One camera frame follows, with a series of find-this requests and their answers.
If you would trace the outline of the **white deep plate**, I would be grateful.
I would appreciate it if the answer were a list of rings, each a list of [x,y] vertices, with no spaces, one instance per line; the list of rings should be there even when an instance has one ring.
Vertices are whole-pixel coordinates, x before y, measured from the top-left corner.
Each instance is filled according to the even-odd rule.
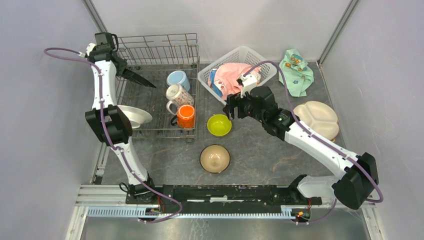
[[[132,129],[138,129],[141,125],[153,120],[152,115],[143,109],[127,105],[118,105],[118,107],[130,121]]]

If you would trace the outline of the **light blue cup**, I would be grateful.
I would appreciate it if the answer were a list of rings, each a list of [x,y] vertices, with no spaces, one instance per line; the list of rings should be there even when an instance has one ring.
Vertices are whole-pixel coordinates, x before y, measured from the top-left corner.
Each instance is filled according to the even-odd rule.
[[[171,72],[166,78],[166,83],[168,86],[179,84],[186,91],[189,91],[191,88],[189,78],[183,70],[175,70]]]

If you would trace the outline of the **white floral mug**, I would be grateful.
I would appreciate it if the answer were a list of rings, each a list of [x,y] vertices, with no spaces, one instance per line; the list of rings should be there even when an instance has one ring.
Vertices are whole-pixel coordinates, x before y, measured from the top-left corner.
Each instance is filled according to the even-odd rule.
[[[180,84],[172,84],[169,86],[166,90],[165,96],[168,99],[166,109],[173,115],[176,115],[177,112],[171,110],[171,105],[175,105],[177,108],[182,105],[195,105],[195,99]]]

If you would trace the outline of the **cream plate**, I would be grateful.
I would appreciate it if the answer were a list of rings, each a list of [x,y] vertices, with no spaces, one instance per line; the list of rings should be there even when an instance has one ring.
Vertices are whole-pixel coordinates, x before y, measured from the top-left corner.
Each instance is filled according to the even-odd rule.
[[[340,132],[339,118],[327,104],[319,101],[308,101],[297,105],[294,113],[312,130],[334,142]]]

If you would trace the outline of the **orange mug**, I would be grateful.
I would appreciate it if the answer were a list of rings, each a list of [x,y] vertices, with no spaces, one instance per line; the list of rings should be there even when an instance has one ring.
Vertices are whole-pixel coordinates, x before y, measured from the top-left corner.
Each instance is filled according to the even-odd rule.
[[[170,120],[170,124],[182,129],[192,129],[195,127],[195,118],[195,108],[192,105],[185,104],[178,108],[176,115]]]

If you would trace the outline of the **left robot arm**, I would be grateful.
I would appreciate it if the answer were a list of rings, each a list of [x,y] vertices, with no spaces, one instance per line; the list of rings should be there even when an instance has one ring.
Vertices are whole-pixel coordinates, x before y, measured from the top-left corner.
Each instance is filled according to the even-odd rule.
[[[98,140],[119,158],[128,177],[128,183],[119,184],[120,189],[130,200],[151,204],[158,198],[157,190],[135,151],[131,122],[117,105],[115,80],[123,77],[145,87],[154,85],[127,68],[127,61],[118,55],[116,34],[99,32],[94,36],[96,42],[87,46],[85,56],[93,72],[94,100],[85,119]]]

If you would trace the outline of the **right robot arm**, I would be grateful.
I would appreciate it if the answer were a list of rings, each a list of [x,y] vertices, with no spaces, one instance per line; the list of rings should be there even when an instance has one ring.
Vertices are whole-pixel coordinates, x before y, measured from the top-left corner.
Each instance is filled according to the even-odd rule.
[[[288,191],[293,203],[302,204],[313,197],[335,198],[357,210],[364,202],[375,201],[369,198],[379,184],[375,158],[367,152],[358,155],[312,130],[292,111],[278,107],[269,87],[228,95],[223,111],[229,119],[257,120],[268,134],[298,147],[331,171],[331,176],[304,176]]]

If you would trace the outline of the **pink patterned cloth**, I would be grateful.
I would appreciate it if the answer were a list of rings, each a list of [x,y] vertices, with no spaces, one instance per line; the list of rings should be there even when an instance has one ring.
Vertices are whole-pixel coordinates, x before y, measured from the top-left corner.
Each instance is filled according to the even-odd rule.
[[[229,62],[219,66],[217,68],[215,79],[214,79],[215,83],[220,84],[220,88],[222,91],[222,97],[219,97],[219,96],[218,97],[221,100],[226,102],[228,95],[235,95],[240,93],[242,87],[237,82],[237,79],[241,75],[244,75],[251,68],[252,68],[252,65],[249,65],[247,63],[236,63],[236,62]]]

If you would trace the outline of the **green patterned cloth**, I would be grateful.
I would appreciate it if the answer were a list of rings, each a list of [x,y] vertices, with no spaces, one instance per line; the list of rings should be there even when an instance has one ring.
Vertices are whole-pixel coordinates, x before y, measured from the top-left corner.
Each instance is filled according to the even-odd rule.
[[[296,48],[288,49],[283,60],[279,63],[282,74],[278,80],[286,82],[286,88],[292,97],[305,97],[307,89],[314,82],[314,73],[308,66],[308,62],[301,56]]]

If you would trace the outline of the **yellow-green bowl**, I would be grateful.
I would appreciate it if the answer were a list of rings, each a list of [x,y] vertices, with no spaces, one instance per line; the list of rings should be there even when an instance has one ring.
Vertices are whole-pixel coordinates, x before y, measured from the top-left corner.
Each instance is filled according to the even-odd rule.
[[[226,115],[215,114],[207,121],[207,130],[215,137],[223,137],[232,129],[232,122]]]

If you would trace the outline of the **blue cloth in basket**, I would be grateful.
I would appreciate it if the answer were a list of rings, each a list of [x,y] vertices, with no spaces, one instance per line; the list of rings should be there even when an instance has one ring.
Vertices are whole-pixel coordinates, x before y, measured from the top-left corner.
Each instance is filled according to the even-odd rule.
[[[217,68],[213,68],[209,73],[209,79],[208,84],[213,89],[213,91],[221,98],[223,96],[222,90],[221,90],[221,84],[215,83],[215,75],[217,72]]]

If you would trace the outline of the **white plastic basket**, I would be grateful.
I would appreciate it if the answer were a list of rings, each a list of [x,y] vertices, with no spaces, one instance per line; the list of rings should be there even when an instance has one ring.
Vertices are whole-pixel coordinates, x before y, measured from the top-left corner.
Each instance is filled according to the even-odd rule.
[[[197,80],[214,98],[225,105],[228,95],[242,91],[237,79],[265,60],[253,49],[239,46],[202,69],[197,74]]]

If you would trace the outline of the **beige bowl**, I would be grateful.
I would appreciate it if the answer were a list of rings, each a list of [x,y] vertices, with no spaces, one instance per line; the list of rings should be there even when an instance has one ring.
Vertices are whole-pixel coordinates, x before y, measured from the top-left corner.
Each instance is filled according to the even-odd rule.
[[[199,162],[205,171],[212,174],[219,174],[230,165],[231,155],[224,146],[211,144],[201,151]]]

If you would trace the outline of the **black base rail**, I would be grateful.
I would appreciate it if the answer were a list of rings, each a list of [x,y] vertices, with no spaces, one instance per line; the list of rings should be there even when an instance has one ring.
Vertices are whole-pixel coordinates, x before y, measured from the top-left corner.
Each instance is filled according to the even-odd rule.
[[[306,198],[293,186],[161,185],[152,192],[142,184],[119,188],[129,205],[149,205],[152,214],[274,214],[281,206],[310,207],[320,197]]]

